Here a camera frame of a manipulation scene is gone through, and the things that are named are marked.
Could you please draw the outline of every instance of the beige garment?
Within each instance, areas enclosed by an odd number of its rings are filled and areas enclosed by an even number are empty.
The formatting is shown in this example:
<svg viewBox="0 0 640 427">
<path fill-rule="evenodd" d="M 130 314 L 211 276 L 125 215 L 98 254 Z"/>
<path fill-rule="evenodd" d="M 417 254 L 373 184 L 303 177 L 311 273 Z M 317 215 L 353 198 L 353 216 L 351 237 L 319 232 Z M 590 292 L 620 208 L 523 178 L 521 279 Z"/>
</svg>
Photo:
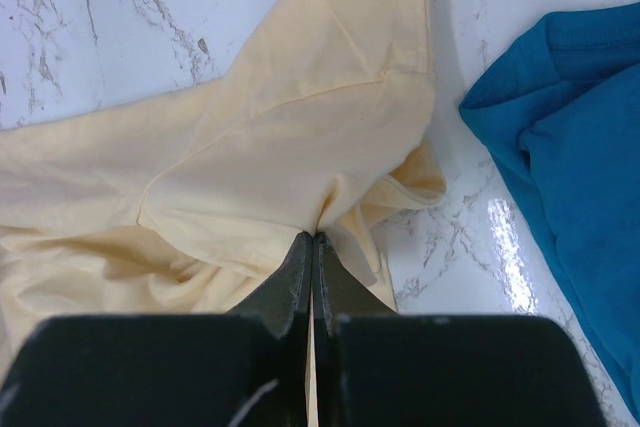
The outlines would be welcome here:
<svg viewBox="0 0 640 427">
<path fill-rule="evenodd" d="M 392 303 L 369 227 L 444 191 L 425 6 L 280 0 L 220 81 L 0 133 L 0 368 L 51 315 L 224 311 L 302 230 Z"/>
</svg>

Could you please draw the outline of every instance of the cream fabric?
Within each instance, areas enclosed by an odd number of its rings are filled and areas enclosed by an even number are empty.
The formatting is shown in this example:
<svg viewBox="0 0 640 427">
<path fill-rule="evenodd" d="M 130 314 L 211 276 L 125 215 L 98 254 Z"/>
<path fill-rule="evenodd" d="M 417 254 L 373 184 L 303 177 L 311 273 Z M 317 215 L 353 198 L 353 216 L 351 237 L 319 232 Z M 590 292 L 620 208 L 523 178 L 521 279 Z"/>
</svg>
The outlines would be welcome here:
<svg viewBox="0 0 640 427">
<path fill-rule="evenodd" d="M 393 303 L 369 227 L 444 191 L 425 6 L 280 0 L 222 80 L 0 133 L 0 368 L 51 315 L 225 311 L 302 230 Z"/>
</svg>

